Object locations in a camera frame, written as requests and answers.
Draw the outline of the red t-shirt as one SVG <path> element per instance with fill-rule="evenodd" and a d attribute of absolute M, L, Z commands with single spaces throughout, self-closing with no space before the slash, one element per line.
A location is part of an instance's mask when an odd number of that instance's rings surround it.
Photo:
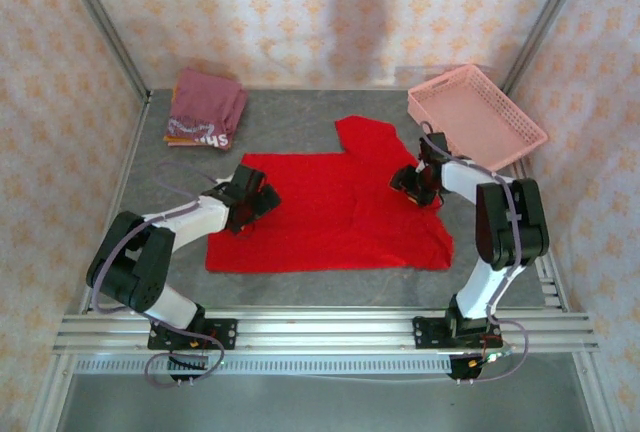
<path fill-rule="evenodd" d="M 448 269 L 454 240 L 438 216 L 390 186 L 416 160 L 393 125 L 361 116 L 335 123 L 338 153 L 251 153 L 244 165 L 281 198 L 239 234 L 208 238 L 210 273 L 288 273 L 410 267 Z"/>

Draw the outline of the pink plastic basket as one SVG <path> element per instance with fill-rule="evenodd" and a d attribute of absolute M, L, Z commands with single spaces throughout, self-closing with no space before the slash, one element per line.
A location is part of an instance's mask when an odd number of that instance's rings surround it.
<path fill-rule="evenodd" d="M 408 90 L 408 114 L 446 135 L 449 149 L 492 171 L 548 140 L 525 112 L 477 66 L 464 65 Z"/>

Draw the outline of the maroon printed folded t-shirt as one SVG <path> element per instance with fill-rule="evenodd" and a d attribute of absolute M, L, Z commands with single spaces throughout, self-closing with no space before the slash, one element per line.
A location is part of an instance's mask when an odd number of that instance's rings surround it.
<path fill-rule="evenodd" d="M 165 132 L 197 146 L 228 150 L 247 104 L 247 91 L 237 81 L 191 68 L 181 71 L 176 85 Z"/>

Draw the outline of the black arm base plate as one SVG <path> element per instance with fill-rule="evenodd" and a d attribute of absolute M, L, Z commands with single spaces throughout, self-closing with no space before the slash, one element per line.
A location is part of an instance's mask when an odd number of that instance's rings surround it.
<path fill-rule="evenodd" d="M 238 321 L 229 318 L 201 318 L 185 330 L 152 322 L 147 347 L 171 352 L 204 351 L 218 349 L 220 343 L 225 350 L 234 350 L 237 328 Z"/>
<path fill-rule="evenodd" d="M 417 349 L 481 350 L 499 349 L 504 345 L 500 329 L 492 334 L 493 329 L 486 318 L 458 320 L 416 316 L 412 326 Z"/>

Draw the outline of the aluminium mounting rail beam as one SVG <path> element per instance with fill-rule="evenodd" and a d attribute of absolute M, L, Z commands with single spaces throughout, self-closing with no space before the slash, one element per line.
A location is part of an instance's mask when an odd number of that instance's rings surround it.
<path fill-rule="evenodd" d="M 235 350 L 246 354 L 413 354 L 414 318 L 440 318 L 440 309 L 409 307 L 230 307 L 213 318 L 238 322 Z M 506 342 L 532 353 L 597 352 L 586 313 L 554 308 L 499 311 Z M 147 350 L 150 326 L 132 312 L 66 315 L 54 342 L 57 353 L 117 354 Z"/>

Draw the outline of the black under-rail bracket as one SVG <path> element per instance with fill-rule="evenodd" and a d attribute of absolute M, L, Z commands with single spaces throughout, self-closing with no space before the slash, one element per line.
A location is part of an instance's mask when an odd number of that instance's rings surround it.
<path fill-rule="evenodd" d="M 212 373 L 208 356 L 177 353 L 168 355 L 168 371 L 178 387 L 184 384 L 192 385 L 198 380 L 208 378 Z"/>
<path fill-rule="evenodd" d="M 450 355 L 448 377 L 456 383 L 475 381 L 482 373 L 481 355 Z"/>

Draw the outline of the aluminium frame post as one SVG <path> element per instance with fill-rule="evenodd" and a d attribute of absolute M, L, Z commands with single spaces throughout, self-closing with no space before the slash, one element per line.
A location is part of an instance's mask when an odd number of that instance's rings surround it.
<path fill-rule="evenodd" d="M 567 0 L 546 0 L 509 69 L 501 90 L 512 97 Z"/>
<path fill-rule="evenodd" d="M 135 95 L 146 104 L 151 91 L 135 65 L 102 0 L 81 0 Z"/>

